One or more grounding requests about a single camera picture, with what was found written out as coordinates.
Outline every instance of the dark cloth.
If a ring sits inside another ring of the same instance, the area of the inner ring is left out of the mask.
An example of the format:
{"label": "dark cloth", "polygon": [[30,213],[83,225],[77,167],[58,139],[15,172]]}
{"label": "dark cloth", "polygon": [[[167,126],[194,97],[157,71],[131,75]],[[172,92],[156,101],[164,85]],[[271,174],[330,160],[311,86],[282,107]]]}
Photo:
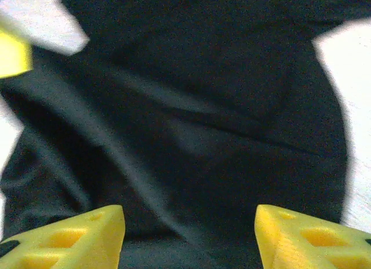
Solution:
{"label": "dark cloth", "polygon": [[5,237],[121,204],[123,268],[259,268],[258,204],[339,222],[344,122],[312,39],[370,2],[62,0],[87,47],[0,81],[25,125]]}

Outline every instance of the yellow object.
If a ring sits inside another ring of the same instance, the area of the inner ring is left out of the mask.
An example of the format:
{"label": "yellow object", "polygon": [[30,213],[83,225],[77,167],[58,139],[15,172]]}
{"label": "yellow object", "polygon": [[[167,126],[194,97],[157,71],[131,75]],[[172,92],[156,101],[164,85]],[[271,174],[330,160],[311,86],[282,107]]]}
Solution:
{"label": "yellow object", "polygon": [[0,79],[31,69],[31,46],[22,38],[0,28]]}
{"label": "yellow object", "polygon": [[255,234],[264,269],[371,269],[371,234],[259,205]]}
{"label": "yellow object", "polygon": [[117,269],[124,233],[122,207],[106,206],[3,241],[20,244],[0,258],[0,268]]}

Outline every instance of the white surface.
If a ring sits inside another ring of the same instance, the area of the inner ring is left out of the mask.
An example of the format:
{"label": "white surface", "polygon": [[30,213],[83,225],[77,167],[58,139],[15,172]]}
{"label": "white surface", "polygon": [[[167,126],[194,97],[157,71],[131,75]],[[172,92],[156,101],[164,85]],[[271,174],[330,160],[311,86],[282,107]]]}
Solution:
{"label": "white surface", "polygon": [[[2,0],[32,39],[71,53],[86,37],[57,0]],[[344,224],[371,232],[371,20],[344,25],[315,41],[318,56],[343,104],[352,155]],[[21,127],[0,101],[0,168]]]}

